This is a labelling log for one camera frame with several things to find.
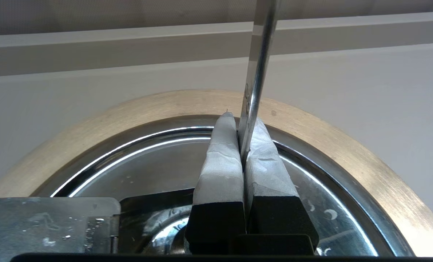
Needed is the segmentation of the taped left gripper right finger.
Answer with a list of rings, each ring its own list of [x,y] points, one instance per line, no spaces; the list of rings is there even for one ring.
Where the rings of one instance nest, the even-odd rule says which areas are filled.
[[[261,252],[313,255],[319,235],[263,121],[254,126],[245,164],[247,234]]]

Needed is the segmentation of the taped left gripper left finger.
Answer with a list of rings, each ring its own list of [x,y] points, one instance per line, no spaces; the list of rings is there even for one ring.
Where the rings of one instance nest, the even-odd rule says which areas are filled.
[[[211,133],[193,193],[184,234],[186,253],[226,255],[230,241],[246,232],[244,180],[232,113],[223,113]]]

